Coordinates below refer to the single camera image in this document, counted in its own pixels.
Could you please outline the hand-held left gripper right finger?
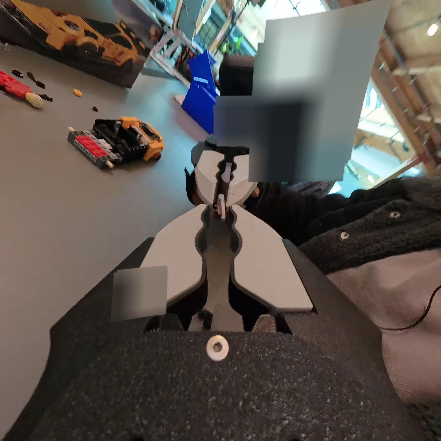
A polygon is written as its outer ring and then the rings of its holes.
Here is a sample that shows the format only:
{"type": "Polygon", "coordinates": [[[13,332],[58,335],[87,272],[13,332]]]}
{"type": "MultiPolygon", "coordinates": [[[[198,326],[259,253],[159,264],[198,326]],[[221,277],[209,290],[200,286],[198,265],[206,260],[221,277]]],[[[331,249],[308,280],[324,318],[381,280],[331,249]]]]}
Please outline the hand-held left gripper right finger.
{"type": "Polygon", "coordinates": [[[312,301],[282,237],[244,208],[233,205],[232,225],[239,239],[233,281],[251,298],[281,312],[311,312],[312,301]]]}

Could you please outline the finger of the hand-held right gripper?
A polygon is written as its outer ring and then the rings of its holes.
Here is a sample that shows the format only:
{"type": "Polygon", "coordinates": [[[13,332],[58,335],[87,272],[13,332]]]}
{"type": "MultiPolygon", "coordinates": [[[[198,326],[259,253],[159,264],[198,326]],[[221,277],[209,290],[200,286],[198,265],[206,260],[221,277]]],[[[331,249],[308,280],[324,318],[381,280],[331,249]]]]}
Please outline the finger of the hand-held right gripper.
{"type": "Polygon", "coordinates": [[[215,204],[218,187],[219,165],[225,155],[217,151],[204,150],[195,167],[197,193],[201,200],[209,207],[215,204]]]}
{"type": "Polygon", "coordinates": [[[240,155],[233,158],[235,170],[229,182],[227,208],[233,205],[242,206],[257,187],[257,182],[249,180],[250,156],[240,155]]]}

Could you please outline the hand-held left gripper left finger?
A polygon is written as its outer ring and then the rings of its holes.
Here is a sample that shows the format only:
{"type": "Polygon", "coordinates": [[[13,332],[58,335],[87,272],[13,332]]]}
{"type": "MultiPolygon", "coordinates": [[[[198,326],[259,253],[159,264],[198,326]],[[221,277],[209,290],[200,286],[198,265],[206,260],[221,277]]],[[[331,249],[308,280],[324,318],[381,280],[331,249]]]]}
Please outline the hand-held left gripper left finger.
{"type": "Polygon", "coordinates": [[[205,276],[196,240],[204,228],[204,204],[176,218],[155,236],[140,268],[167,267],[167,305],[196,290],[205,276]]]}

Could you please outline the partly built yellow lego car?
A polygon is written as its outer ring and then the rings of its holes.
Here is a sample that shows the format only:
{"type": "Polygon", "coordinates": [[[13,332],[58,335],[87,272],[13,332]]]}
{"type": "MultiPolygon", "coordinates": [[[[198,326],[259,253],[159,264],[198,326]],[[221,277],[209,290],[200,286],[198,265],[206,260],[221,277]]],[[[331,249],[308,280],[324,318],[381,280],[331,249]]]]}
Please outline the partly built yellow lego car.
{"type": "Polygon", "coordinates": [[[158,161],[164,150],[160,133],[135,117],[96,119],[90,130],[69,128],[67,141],[97,168],[134,161],[158,161]]]}

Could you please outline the lego box with yellow car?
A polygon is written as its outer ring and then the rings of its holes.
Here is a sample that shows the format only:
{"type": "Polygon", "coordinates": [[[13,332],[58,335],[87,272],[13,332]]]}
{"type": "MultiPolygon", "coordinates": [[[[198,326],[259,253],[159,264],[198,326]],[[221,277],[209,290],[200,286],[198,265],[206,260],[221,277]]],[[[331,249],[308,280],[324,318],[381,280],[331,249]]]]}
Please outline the lego box with yellow car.
{"type": "Polygon", "coordinates": [[[1,41],[130,89],[164,29],[135,1],[112,1],[112,7],[115,23],[1,1],[1,41]]]}

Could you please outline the red lego tool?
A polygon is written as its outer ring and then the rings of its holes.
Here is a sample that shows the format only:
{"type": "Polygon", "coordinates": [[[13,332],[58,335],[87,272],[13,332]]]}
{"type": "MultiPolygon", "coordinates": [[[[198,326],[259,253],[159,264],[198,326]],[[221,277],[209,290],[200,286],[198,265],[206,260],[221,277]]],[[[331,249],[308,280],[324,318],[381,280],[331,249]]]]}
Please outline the red lego tool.
{"type": "Polygon", "coordinates": [[[0,71],[0,88],[6,93],[28,101],[37,109],[42,109],[43,107],[42,98],[32,92],[29,86],[24,85],[22,82],[3,71],[0,71]]]}

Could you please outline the blue cardboard box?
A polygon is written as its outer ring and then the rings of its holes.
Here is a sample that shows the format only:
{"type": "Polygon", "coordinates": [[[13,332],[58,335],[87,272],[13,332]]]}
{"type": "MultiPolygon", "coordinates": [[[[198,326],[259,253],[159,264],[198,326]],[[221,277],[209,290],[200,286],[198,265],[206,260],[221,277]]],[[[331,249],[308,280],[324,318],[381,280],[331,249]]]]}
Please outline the blue cardboard box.
{"type": "Polygon", "coordinates": [[[219,96],[213,78],[214,58],[206,50],[189,59],[192,80],[182,109],[209,135],[213,134],[213,108],[219,96]]]}

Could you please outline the grey garment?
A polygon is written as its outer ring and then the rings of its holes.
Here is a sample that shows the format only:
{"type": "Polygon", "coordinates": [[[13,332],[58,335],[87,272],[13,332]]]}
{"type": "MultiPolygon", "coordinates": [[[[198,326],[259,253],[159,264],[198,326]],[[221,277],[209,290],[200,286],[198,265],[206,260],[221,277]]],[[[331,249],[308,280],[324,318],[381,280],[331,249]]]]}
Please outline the grey garment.
{"type": "Polygon", "coordinates": [[[382,351],[391,382],[408,404],[440,402],[440,249],[397,255],[328,275],[375,325],[382,328],[382,351]]]}

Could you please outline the wooden shelving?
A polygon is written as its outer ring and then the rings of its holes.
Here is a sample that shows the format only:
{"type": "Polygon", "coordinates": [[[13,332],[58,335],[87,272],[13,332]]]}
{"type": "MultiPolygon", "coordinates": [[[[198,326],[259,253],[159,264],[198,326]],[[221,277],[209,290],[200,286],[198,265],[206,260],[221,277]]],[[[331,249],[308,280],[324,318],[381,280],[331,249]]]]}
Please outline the wooden shelving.
{"type": "Polygon", "coordinates": [[[373,86],[413,151],[388,179],[423,166],[440,175],[440,28],[427,36],[430,18],[398,24],[389,19],[371,73],[373,86]]]}

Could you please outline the white metal frame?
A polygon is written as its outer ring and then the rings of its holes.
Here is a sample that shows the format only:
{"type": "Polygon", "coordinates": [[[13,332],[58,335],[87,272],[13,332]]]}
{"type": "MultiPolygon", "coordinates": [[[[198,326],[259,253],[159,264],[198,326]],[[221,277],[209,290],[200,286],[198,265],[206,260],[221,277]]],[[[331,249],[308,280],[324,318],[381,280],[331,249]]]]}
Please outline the white metal frame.
{"type": "Polygon", "coordinates": [[[188,39],[182,31],[169,29],[166,31],[157,44],[150,51],[150,58],[158,64],[168,75],[179,80],[187,89],[190,87],[188,81],[175,67],[172,57],[181,46],[192,48],[193,41],[188,39]]]}

